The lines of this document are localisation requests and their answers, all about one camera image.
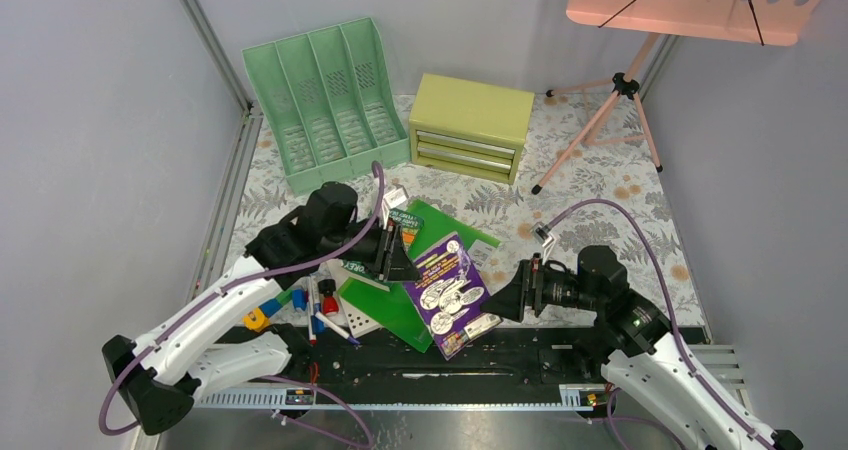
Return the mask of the green Treehouse book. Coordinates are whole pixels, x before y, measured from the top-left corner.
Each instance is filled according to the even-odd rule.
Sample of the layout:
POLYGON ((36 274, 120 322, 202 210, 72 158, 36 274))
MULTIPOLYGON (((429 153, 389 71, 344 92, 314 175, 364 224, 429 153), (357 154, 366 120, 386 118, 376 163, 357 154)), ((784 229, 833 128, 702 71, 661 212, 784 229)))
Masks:
MULTIPOLYGON (((414 242, 418 231, 423 227, 423 219, 409 212, 391 209, 388 214, 388 221, 394 221, 402 230, 403 244, 409 256, 409 249, 414 242)), ((356 278, 368 285, 371 285, 381 291, 388 292, 393 283, 403 282, 382 282, 377 280, 365 268, 364 263, 357 261, 341 260, 342 269, 346 270, 352 278, 356 278)))

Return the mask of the purple cartoon book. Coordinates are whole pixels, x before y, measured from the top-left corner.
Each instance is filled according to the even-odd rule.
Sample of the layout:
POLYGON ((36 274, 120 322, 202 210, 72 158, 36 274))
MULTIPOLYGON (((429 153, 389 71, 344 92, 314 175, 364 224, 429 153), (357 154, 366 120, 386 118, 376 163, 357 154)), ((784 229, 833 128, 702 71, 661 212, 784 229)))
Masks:
POLYGON ((431 245, 413 264, 420 278, 404 288, 445 360, 503 322, 482 309, 490 292, 458 232, 431 245))

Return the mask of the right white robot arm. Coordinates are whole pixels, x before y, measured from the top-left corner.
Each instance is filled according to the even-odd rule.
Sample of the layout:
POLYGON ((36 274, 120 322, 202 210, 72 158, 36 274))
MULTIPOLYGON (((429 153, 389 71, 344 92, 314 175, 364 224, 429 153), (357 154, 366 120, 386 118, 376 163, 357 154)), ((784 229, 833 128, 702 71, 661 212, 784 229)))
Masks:
POLYGON ((798 436, 757 418, 696 359, 669 317, 630 287, 609 247, 582 249, 576 270, 534 254, 482 309, 520 322, 526 309, 548 306, 594 313, 594 335, 573 356, 575 372, 631 396, 684 448, 802 448, 798 436))

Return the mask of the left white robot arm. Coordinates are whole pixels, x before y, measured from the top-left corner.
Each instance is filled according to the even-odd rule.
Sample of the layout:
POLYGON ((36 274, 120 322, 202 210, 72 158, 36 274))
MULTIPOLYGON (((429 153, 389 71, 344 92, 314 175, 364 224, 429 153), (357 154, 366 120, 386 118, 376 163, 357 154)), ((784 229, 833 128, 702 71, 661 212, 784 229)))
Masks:
POLYGON ((101 432, 123 432, 106 422, 115 396, 135 418, 130 429, 157 435, 209 394, 259 377, 304 377, 311 357, 305 339, 291 330, 266 331, 219 350, 212 346, 249 311, 326 261, 358 262, 384 282, 419 280, 399 223, 385 212, 360 220, 357 209, 352 187, 323 184, 305 204, 262 229, 229 270, 175 315, 136 338, 115 335, 105 342, 101 352, 112 385, 98 417, 101 432))

